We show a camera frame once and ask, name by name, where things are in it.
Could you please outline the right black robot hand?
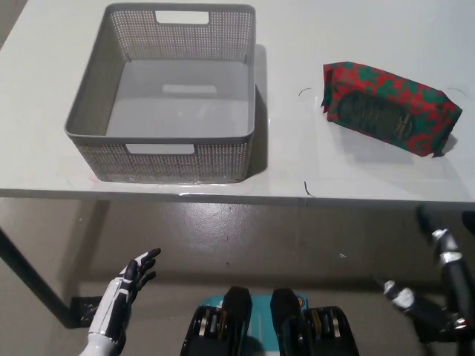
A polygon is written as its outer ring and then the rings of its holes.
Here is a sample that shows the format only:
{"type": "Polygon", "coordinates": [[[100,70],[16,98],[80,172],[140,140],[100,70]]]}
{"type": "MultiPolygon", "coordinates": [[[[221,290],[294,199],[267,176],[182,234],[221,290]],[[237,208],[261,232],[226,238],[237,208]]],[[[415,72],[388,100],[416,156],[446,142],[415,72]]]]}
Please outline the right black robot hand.
{"type": "Polygon", "coordinates": [[[421,343],[458,343],[471,347],[474,342],[474,279],[451,230],[439,225],[423,206],[416,208],[416,221],[432,248],[441,271],[446,304],[418,295],[394,280],[375,279],[383,295],[413,322],[421,343]]]}

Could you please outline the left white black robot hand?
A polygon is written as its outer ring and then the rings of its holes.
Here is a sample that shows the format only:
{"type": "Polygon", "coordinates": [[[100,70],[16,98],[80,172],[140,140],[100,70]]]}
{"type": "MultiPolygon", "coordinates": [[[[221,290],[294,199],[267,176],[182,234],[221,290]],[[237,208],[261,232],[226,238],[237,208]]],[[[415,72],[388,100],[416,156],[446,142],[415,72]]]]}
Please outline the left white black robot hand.
{"type": "Polygon", "coordinates": [[[154,271],[148,273],[148,270],[155,265],[160,253],[161,249],[155,248],[130,260],[108,284],[88,330],[89,336],[118,343],[125,335],[132,304],[145,284],[156,277],[154,271]]]}

